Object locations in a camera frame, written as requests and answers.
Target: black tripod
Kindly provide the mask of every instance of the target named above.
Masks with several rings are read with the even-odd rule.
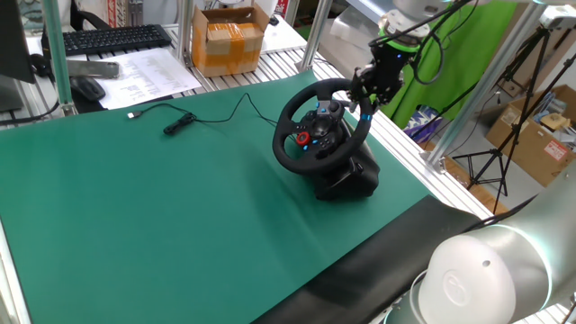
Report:
[[[468,188],[467,188],[468,190],[472,189],[472,187],[475,185],[491,184],[491,183],[499,182],[498,196],[496,197],[496,203],[494,205],[494,212],[496,212],[496,208],[498,207],[498,202],[500,201],[500,194],[502,192],[502,189],[504,189],[504,194],[506,196],[508,196],[508,188],[506,186],[506,174],[508,173],[510,162],[512,161],[512,156],[514,155],[514,150],[519,143],[518,138],[520,136],[521,125],[524,124],[524,122],[528,119],[528,117],[536,110],[538,105],[544,100],[545,96],[550,93],[550,91],[556,85],[558,80],[560,80],[560,78],[564,75],[564,73],[566,73],[568,68],[570,68],[570,66],[574,63],[574,60],[576,59],[576,54],[574,54],[574,56],[572,58],[570,58],[570,59],[566,60],[566,62],[564,62],[564,67],[563,67],[562,71],[560,71],[560,73],[556,76],[556,78],[553,80],[553,82],[544,90],[542,95],[540,95],[540,97],[536,100],[536,102],[528,110],[528,106],[530,105],[530,99],[532,99],[532,97],[534,96],[534,88],[536,86],[536,80],[538,78],[538,72],[540,71],[540,67],[542,66],[542,62],[544,60],[544,54],[545,54],[549,39],[550,39],[550,32],[547,29],[539,28],[534,35],[532,35],[527,41],[524,42],[524,44],[521,47],[521,52],[514,59],[514,61],[506,68],[506,70],[504,71],[504,73],[502,74],[502,76],[500,77],[500,79],[497,82],[497,83],[499,83],[501,80],[512,81],[514,75],[516,74],[516,72],[518,72],[518,69],[522,66],[522,64],[527,59],[527,57],[530,55],[530,53],[536,48],[538,43],[541,40],[543,40],[542,48],[540,49],[540,53],[538,55],[538,61],[536,62],[536,65],[535,65],[534,74],[532,75],[530,85],[529,85],[528,89],[526,90],[526,101],[524,102],[524,107],[522,108],[522,113],[520,114],[519,123],[512,125],[512,131],[506,137],[506,139],[504,139],[502,144],[498,148],[494,148],[494,149],[491,149],[489,151],[453,157],[453,159],[458,159],[458,158],[467,158],[468,159],[468,168],[470,171],[470,178],[471,178],[470,184],[468,185]],[[506,165],[504,166],[503,161],[502,161],[502,155],[503,155],[502,151],[510,143],[510,141],[512,139],[514,139],[514,141],[512,142],[512,147],[510,148],[510,153],[508,154],[508,161],[506,162]],[[491,155],[491,157],[488,160],[488,162],[482,167],[482,169],[480,170],[478,175],[474,175],[473,174],[472,157],[478,157],[478,156],[482,156],[482,155]],[[480,178],[484,175],[486,170],[488,170],[488,167],[490,167],[491,164],[496,159],[498,159],[498,161],[499,161],[501,178],[490,179],[490,180],[480,180]]]

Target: racing wheel base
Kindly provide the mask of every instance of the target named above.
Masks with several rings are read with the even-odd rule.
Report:
[[[366,143],[348,160],[328,174],[313,176],[314,193],[320,201],[357,199],[373,195],[380,167]]]

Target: steering wheel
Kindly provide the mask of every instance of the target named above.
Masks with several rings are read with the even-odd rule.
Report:
[[[351,137],[343,139],[340,123],[345,105],[332,95],[350,90],[352,81],[333,78],[319,81],[300,91],[282,110],[274,133],[273,150],[278,162],[288,170],[305,176],[325,174],[340,167],[360,149],[370,130],[374,107],[370,99],[360,101],[361,118]],[[316,111],[308,112],[300,122],[292,121],[294,114],[312,97],[318,98]],[[296,135],[296,143],[304,154],[292,159],[286,154],[286,138]]]

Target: paper document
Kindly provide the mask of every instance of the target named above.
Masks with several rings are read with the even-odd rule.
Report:
[[[168,49],[149,49],[101,61],[120,64],[119,78],[96,79],[106,92],[100,104],[107,109],[142,104],[201,86]]]

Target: keyboard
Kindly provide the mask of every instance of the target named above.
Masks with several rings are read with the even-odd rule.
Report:
[[[164,28],[157,24],[110,30],[64,32],[63,36],[66,56],[147,49],[170,45],[172,42]]]

